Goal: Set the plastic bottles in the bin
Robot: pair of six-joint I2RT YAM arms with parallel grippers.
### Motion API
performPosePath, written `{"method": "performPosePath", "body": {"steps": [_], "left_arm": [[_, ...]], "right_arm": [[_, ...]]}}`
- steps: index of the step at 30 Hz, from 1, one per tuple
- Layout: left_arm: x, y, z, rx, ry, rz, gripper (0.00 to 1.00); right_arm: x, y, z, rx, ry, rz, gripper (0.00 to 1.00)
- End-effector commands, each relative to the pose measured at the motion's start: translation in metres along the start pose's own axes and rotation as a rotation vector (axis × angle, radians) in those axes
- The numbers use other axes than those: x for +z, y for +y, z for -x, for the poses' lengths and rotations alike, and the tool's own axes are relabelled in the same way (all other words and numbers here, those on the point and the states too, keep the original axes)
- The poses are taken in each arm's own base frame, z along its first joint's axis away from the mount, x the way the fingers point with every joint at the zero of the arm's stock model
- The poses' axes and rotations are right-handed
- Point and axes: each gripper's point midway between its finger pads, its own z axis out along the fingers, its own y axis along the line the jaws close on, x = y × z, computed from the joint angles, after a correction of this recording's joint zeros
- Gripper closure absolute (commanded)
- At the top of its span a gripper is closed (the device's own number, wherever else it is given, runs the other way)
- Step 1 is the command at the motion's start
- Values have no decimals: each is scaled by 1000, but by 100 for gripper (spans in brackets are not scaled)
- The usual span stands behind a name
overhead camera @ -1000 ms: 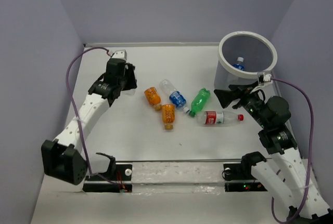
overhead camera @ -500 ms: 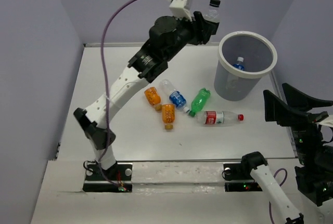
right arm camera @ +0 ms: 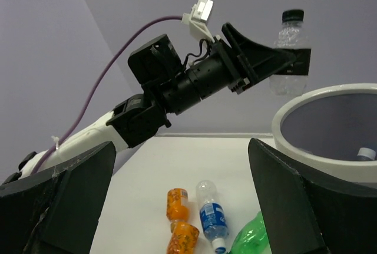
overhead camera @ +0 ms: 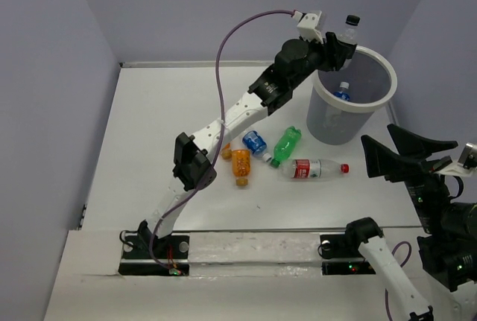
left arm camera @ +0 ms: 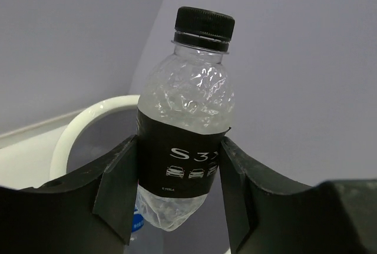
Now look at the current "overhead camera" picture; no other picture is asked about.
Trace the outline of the small black-capped clear bottle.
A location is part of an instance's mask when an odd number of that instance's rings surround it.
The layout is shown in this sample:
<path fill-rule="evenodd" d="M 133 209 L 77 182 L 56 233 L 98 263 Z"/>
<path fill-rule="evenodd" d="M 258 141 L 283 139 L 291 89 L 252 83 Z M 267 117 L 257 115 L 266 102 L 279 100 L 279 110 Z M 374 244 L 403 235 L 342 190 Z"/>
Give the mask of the small black-capped clear bottle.
<path fill-rule="evenodd" d="M 342 69 L 345 69 L 351 63 L 357 46 L 357 27 L 360 17 L 356 15 L 348 15 L 345 22 L 345 29 L 338 35 L 338 41 L 346 48 L 346 58 Z"/>

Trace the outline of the large blue-label clear bottle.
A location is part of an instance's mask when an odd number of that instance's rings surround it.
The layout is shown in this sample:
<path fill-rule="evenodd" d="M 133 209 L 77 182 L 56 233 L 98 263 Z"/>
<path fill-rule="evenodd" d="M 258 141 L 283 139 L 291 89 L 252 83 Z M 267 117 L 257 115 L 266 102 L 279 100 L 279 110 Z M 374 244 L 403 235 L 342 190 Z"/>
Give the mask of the large blue-label clear bottle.
<path fill-rule="evenodd" d="M 340 82 L 338 90 L 333 95 L 340 100 L 350 102 L 350 84 L 345 81 Z"/>

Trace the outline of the orange juice bottle front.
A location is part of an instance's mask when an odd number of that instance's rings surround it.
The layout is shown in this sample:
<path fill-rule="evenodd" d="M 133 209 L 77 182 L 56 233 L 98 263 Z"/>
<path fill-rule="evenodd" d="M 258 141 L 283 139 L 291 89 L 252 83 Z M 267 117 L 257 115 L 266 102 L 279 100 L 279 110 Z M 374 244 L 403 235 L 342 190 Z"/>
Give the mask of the orange juice bottle front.
<path fill-rule="evenodd" d="M 232 169 L 236 178 L 238 187 L 248 185 L 248 176 L 250 174 L 250 151 L 249 150 L 233 150 L 232 151 Z"/>

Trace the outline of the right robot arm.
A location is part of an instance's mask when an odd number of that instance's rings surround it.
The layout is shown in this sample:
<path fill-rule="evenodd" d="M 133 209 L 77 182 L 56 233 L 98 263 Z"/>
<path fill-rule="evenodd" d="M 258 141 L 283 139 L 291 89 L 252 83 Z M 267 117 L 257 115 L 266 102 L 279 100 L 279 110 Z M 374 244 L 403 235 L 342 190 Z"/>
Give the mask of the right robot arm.
<path fill-rule="evenodd" d="M 425 232 L 417 238 L 424 272 L 448 299 L 451 320 L 475 320 L 476 205 L 458 202 L 445 178 L 454 177 L 462 186 L 465 177 L 476 175 L 476 144 L 465 144 L 458 161 L 450 156 L 432 159 L 432 154 L 455 149 L 458 143 L 424 138 L 395 124 L 387 129 L 395 150 L 368 135 L 361 137 L 367 175 L 405 184 Z M 404 273 L 374 219 L 348 223 L 343 246 L 370 264 L 405 320 L 433 320 L 433 306 Z"/>

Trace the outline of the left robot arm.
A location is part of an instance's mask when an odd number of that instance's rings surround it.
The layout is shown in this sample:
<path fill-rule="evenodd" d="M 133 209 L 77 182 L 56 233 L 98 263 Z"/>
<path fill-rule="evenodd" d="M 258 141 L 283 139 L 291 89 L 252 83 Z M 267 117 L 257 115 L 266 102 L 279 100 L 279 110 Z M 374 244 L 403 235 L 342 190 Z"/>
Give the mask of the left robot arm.
<path fill-rule="evenodd" d="M 216 178 L 214 164 L 224 145 L 284 106 L 315 71 L 341 70 L 352 59 L 356 46 L 333 32 L 326 33 L 322 42 L 290 39 L 227 112 L 191 135 L 178 135 L 168 189 L 153 214 L 139 224 L 140 250 L 150 258 L 163 253 L 164 238 L 172 233 L 187 201 Z"/>

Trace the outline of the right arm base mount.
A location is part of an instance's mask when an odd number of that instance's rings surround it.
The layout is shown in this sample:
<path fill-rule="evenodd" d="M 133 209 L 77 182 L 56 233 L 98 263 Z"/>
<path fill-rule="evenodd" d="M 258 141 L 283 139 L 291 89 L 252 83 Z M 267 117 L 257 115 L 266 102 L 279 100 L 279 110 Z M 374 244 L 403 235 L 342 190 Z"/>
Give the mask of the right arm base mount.
<path fill-rule="evenodd" d="M 318 254 L 324 276 L 375 275 L 370 263 L 349 243 L 344 234 L 320 235 Z"/>

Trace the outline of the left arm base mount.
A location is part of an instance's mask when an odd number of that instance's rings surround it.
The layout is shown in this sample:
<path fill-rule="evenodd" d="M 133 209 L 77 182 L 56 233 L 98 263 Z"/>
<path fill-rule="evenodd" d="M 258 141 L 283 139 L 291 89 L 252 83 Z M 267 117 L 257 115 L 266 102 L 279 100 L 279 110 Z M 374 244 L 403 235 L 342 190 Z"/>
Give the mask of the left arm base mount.
<path fill-rule="evenodd" d="M 172 234 L 153 245 L 151 257 L 148 242 L 130 230 L 119 234 L 122 243 L 119 274 L 122 276 L 188 276 L 190 236 Z"/>

